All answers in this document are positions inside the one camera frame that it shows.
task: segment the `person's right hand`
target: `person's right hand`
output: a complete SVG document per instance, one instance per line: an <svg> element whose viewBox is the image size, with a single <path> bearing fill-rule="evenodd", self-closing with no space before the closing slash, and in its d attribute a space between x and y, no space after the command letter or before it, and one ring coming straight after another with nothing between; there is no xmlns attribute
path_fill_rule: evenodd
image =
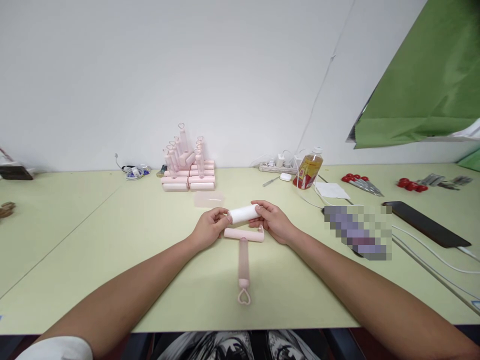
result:
<svg viewBox="0 0 480 360"><path fill-rule="evenodd" d="M268 201L253 200L251 203L258 205L255 210L260 216L251 219L249 226L258 228L262 225L277 242L288 245L299 230L290 222L287 215L278 206Z"/></svg>

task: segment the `green cloth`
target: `green cloth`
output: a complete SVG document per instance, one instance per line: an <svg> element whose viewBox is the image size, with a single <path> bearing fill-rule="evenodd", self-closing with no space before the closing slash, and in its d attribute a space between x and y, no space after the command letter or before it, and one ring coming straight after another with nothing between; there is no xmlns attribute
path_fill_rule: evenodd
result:
<svg viewBox="0 0 480 360"><path fill-rule="evenodd" d="M457 164L463 168L480 172L480 148L477 151L472 152L470 155L465 156Z"/></svg>
<svg viewBox="0 0 480 360"><path fill-rule="evenodd" d="M478 118L480 1L429 0L355 125L355 148L447 136Z"/></svg>

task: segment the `white sleeve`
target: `white sleeve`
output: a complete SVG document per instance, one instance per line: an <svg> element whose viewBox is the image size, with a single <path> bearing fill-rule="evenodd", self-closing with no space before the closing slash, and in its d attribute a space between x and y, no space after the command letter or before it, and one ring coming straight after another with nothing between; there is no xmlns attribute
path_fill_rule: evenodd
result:
<svg viewBox="0 0 480 360"><path fill-rule="evenodd" d="M33 344L16 360L93 360L89 344L74 336L51 337Z"/></svg>

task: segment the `plastic bottle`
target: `plastic bottle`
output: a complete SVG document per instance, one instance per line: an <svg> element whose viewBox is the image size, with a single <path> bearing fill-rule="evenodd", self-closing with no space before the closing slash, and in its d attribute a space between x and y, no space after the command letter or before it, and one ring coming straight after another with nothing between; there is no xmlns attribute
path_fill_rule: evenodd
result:
<svg viewBox="0 0 480 360"><path fill-rule="evenodd" d="M294 186L299 189L308 189L312 186L324 162L323 157L320 155L322 151L321 147L315 146L313 151L303 158L298 168L298 174L293 179Z"/></svg>

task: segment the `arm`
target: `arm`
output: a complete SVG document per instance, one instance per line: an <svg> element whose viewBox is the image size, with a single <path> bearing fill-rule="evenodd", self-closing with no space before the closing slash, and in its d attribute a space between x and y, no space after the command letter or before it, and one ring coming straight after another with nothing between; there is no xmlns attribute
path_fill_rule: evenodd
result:
<svg viewBox="0 0 480 360"><path fill-rule="evenodd" d="M478 359L480 349L443 317L398 285L325 246L292 225L267 201L260 222L288 245L335 293L358 322L402 359Z"/></svg>
<svg viewBox="0 0 480 360"><path fill-rule="evenodd" d="M228 210L205 212L192 234L100 286L36 341L58 336L84 339L93 357L108 354L140 321L180 270L232 221Z"/></svg>

